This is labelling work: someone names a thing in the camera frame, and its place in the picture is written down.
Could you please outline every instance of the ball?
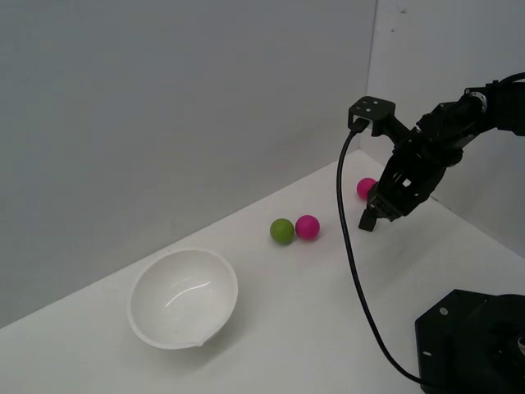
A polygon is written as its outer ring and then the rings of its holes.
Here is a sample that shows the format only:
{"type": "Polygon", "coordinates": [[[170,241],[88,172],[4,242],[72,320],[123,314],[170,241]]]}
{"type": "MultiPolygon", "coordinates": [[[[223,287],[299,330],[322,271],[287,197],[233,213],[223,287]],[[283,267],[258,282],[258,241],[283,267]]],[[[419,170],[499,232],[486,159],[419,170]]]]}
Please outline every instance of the ball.
{"type": "Polygon", "coordinates": [[[295,232],[297,236],[306,241],[313,240],[321,229],[319,221],[312,215],[301,216],[295,223],[295,232]]]}
{"type": "Polygon", "coordinates": [[[275,242],[289,244],[294,239],[294,225],[288,219],[277,219],[270,226],[270,236],[275,242]]]}
{"type": "Polygon", "coordinates": [[[363,178],[361,181],[358,182],[358,196],[361,199],[366,200],[368,197],[368,191],[377,183],[377,181],[373,178],[363,178]]]}

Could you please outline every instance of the white wall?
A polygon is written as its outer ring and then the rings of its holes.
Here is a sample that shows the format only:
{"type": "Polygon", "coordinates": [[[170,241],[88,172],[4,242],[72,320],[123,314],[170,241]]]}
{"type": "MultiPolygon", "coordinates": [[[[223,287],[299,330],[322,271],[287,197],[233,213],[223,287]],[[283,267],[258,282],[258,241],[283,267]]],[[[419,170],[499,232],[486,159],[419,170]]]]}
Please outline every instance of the white wall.
{"type": "MultiPolygon", "coordinates": [[[[411,127],[466,87],[525,71],[524,21],[523,0],[379,0],[368,94],[394,101],[411,127]]],[[[392,150],[385,136],[363,136],[360,147],[382,163],[392,150]]],[[[466,147],[435,195],[525,257],[523,158],[525,138],[489,131],[466,147]]]]}
{"type": "Polygon", "coordinates": [[[335,160],[374,8],[3,0],[0,326],[335,160]]]}

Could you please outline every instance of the bowl rim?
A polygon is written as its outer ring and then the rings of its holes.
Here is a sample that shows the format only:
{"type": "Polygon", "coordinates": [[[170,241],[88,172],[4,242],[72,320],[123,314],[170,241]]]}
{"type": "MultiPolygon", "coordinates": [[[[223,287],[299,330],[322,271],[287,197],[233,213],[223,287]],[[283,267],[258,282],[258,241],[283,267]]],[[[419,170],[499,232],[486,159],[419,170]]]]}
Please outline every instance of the bowl rim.
{"type": "Polygon", "coordinates": [[[237,275],[235,274],[234,269],[231,267],[231,264],[228,263],[228,261],[224,257],[222,257],[217,252],[214,252],[213,250],[208,250],[208,249],[203,249],[203,248],[180,248],[180,249],[176,249],[176,250],[170,250],[169,253],[158,257],[152,263],[148,264],[148,266],[141,271],[140,275],[135,279],[135,282],[133,283],[133,286],[131,287],[131,290],[130,290],[130,292],[128,294],[127,305],[126,305],[126,313],[127,313],[127,317],[128,317],[128,322],[129,322],[129,324],[131,326],[131,329],[135,333],[135,335],[137,337],[139,337],[142,341],[146,342],[147,344],[149,344],[151,346],[154,346],[154,347],[157,347],[159,349],[166,349],[166,350],[187,349],[187,348],[193,347],[193,346],[202,346],[204,344],[204,342],[206,342],[208,339],[213,337],[222,328],[222,326],[224,326],[224,324],[228,321],[228,319],[230,318],[231,314],[233,313],[235,305],[237,304],[237,296],[238,296],[238,294],[239,294],[239,284],[237,282],[237,275]],[[203,336],[203,338],[200,341],[180,342],[180,343],[175,343],[175,344],[168,344],[168,343],[157,342],[157,341],[154,341],[153,339],[150,339],[145,334],[143,334],[142,331],[139,329],[139,327],[136,325],[135,319],[133,318],[133,314],[131,313],[131,300],[133,298],[133,294],[135,293],[135,289],[136,289],[137,285],[140,282],[140,279],[142,279],[142,276],[153,265],[155,265],[156,263],[158,263],[159,261],[161,261],[162,259],[164,259],[166,257],[169,257],[169,256],[171,256],[173,254],[179,254],[181,252],[204,252],[204,253],[212,255],[217,260],[219,260],[222,263],[222,265],[224,265],[226,267],[226,269],[228,270],[228,272],[229,272],[229,274],[231,276],[231,279],[232,279],[232,282],[233,282],[233,287],[234,287],[233,288],[234,299],[233,299],[233,302],[231,303],[230,310],[225,314],[225,316],[217,324],[215,324],[215,326],[213,326],[208,331],[208,333],[206,335],[203,336]]]}

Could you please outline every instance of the white bowl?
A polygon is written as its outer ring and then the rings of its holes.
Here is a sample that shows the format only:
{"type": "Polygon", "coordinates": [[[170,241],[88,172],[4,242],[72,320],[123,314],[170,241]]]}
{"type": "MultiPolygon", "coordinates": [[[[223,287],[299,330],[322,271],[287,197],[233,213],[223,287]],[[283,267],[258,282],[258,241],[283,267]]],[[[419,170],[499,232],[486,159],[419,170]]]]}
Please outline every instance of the white bowl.
{"type": "Polygon", "coordinates": [[[140,274],[128,299],[128,319],[137,337],[151,346],[201,346],[226,323],[237,292],[237,276],[221,256],[177,250],[140,274]]]}

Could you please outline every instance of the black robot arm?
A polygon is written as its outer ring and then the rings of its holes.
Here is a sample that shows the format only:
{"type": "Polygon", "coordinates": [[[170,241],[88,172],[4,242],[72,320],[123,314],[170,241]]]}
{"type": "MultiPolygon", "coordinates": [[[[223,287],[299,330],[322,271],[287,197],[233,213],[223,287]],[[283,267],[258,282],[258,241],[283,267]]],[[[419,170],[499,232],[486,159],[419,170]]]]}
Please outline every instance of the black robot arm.
{"type": "Polygon", "coordinates": [[[497,128],[525,135],[525,73],[468,88],[453,103],[441,103],[413,129],[395,118],[395,104],[363,97],[349,109],[349,128],[364,118],[372,136],[386,135],[394,144],[392,157],[380,180],[368,192],[367,208],[359,228],[372,231],[378,218],[393,221],[407,216],[445,175],[459,163],[463,147],[481,133],[497,128]]]}

